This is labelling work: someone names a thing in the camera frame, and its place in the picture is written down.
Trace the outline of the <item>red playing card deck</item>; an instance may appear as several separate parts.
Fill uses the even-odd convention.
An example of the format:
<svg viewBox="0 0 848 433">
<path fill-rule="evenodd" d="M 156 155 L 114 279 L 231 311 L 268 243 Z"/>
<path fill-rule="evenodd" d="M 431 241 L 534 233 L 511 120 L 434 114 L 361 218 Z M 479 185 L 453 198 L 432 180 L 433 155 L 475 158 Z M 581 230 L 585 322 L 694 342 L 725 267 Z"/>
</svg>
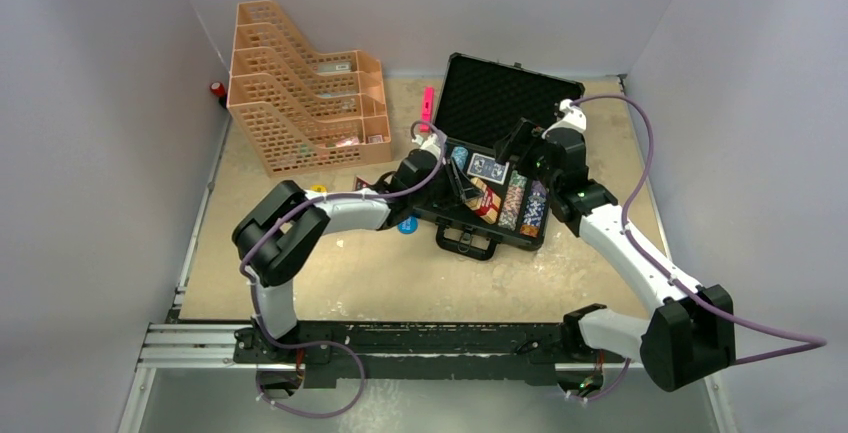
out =
<svg viewBox="0 0 848 433">
<path fill-rule="evenodd" d="M 484 222 L 490 225 L 496 224 L 501 212 L 502 200 L 500 196 L 491 186 L 478 177 L 472 177 L 470 182 L 475 190 L 464 202 L 465 206 Z"/>
</svg>

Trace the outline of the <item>blue playing card deck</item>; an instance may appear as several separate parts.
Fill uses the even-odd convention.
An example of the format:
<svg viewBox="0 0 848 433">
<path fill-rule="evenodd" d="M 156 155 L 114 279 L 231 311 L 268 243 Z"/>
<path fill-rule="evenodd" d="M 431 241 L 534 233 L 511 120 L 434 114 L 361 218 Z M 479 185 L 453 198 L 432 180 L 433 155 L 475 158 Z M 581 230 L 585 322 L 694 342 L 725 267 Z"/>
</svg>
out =
<svg viewBox="0 0 848 433">
<path fill-rule="evenodd" d="M 467 174 L 495 184 L 503 185 L 507 180 L 510 164 L 498 163 L 493 157 L 473 153 L 468 162 Z"/>
</svg>

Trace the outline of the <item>black poker chip case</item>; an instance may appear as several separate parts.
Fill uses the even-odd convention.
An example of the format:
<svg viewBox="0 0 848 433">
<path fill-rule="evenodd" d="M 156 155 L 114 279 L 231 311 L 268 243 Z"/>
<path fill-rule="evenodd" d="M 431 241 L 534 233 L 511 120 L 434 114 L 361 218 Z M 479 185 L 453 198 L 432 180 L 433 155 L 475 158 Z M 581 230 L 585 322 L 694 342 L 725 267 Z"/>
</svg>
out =
<svg viewBox="0 0 848 433">
<path fill-rule="evenodd" d="M 473 153 L 494 158 L 494 143 L 505 137 L 512 128 L 526 118 L 542 128 L 543 132 L 556 120 L 555 108 L 563 99 L 583 97 L 582 83 L 532 72 L 515 64 L 508 66 L 493 61 L 455 53 L 448 68 L 436 108 L 435 125 L 448 137 L 447 151 L 456 146 L 465 147 L 469 158 Z M 588 180 L 585 141 L 575 132 L 563 135 L 565 142 L 563 168 L 554 172 L 549 182 L 541 182 L 547 191 L 545 216 L 536 238 L 521 235 L 519 228 L 524 215 L 530 188 L 535 180 L 527 179 L 527 186 L 519 213 L 517 227 L 509 231 L 490 225 L 476 216 L 464 204 L 452 208 L 417 208 L 415 215 L 437 227 L 437 245 L 452 253 L 486 261 L 493 257 L 498 245 L 506 244 L 526 251 L 539 249 L 544 242 L 550 206 L 563 195 L 561 184 L 574 180 L 583 186 Z M 509 172 L 503 185 L 484 180 L 500 196 L 506 195 L 513 171 L 519 173 L 519 159 L 508 162 Z"/>
</svg>

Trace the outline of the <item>blue round button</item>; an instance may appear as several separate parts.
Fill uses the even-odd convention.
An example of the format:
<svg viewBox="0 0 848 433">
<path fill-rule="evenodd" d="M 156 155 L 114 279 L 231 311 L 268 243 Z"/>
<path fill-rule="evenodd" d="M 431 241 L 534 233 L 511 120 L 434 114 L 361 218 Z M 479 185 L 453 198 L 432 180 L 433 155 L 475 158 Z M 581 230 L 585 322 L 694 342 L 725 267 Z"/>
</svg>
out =
<svg viewBox="0 0 848 433">
<path fill-rule="evenodd" d="M 406 218 L 405 220 L 403 220 L 402 222 L 400 222 L 397 225 L 397 229 L 400 233 L 408 235 L 408 234 L 415 233 L 418 229 L 418 226 L 419 226 L 418 219 L 414 216 L 410 216 L 410 217 Z"/>
</svg>

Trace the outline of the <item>red triangular dealer token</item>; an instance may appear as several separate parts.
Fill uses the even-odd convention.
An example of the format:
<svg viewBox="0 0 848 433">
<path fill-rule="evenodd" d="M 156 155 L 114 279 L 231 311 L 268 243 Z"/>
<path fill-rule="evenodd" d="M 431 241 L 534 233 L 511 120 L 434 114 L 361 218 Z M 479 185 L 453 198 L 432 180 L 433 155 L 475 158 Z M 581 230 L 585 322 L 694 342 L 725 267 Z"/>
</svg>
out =
<svg viewBox="0 0 848 433">
<path fill-rule="evenodd" d="M 353 184 L 353 190 L 354 191 L 366 189 L 366 188 L 369 188 L 369 187 L 370 187 L 370 184 L 366 180 L 364 180 L 363 178 L 361 178 L 359 176 L 356 176 L 354 178 L 354 184 Z"/>
</svg>

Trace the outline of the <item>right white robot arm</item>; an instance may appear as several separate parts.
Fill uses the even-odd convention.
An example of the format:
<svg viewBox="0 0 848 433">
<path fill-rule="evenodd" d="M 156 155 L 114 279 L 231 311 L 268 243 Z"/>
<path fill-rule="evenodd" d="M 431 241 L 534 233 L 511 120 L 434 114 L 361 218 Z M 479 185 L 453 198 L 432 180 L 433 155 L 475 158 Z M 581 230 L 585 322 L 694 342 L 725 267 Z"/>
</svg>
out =
<svg viewBox="0 0 848 433">
<path fill-rule="evenodd" d="M 590 177 L 580 130 L 544 129 L 522 119 L 494 152 L 497 162 L 510 162 L 544 187 L 554 217 L 600 253 L 652 312 L 643 320 L 593 304 L 566 314 L 561 345 L 569 357 L 584 360 L 606 350 L 635 360 L 667 392 L 734 364 L 730 294 L 719 285 L 703 287 L 652 245 L 632 243 L 641 233 L 615 196 Z"/>
</svg>

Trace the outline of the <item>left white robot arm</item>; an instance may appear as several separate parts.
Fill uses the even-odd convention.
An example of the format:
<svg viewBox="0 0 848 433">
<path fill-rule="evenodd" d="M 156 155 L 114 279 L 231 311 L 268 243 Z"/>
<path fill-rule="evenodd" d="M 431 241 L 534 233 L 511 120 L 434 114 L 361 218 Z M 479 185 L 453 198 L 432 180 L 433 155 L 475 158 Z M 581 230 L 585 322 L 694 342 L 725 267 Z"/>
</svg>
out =
<svg viewBox="0 0 848 433">
<path fill-rule="evenodd" d="M 417 208 L 452 207 L 482 196 L 452 159 L 423 149 L 413 150 L 395 170 L 355 191 L 316 193 L 292 180 L 280 182 L 231 236 L 250 287 L 253 323 L 262 332 L 260 350 L 275 362 L 297 352 L 293 279 L 324 235 L 387 230 Z"/>
</svg>

